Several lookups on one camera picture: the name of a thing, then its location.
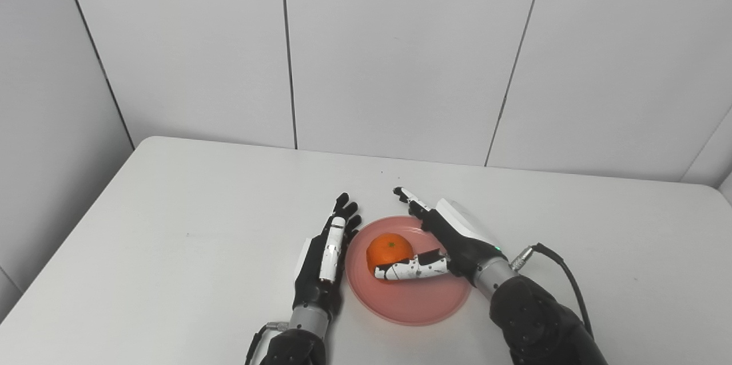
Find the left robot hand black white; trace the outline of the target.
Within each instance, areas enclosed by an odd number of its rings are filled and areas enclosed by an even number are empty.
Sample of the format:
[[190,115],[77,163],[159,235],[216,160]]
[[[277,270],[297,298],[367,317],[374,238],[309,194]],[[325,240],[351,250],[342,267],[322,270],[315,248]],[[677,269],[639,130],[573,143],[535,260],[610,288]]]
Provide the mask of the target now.
[[292,308],[318,307],[329,320],[340,312],[346,251],[363,221],[358,211],[358,203],[341,193],[320,234],[305,240],[296,268]]

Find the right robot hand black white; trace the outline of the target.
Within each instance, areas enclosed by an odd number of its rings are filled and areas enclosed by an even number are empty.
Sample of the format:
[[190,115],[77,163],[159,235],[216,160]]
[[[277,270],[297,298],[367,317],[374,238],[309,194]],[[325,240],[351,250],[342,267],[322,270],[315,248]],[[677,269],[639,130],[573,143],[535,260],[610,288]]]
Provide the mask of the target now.
[[405,281],[450,273],[477,287],[478,274],[483,273],[489,261],[506,260],[498,246],[473,235],[463,215],[446,200],[441,199],[431,208],[403,186],[395,187],[393,193],[408,205],[410,215],[421,222],[421,230],[436,238],[441,248],[377,263],[371,268],[376,279]]

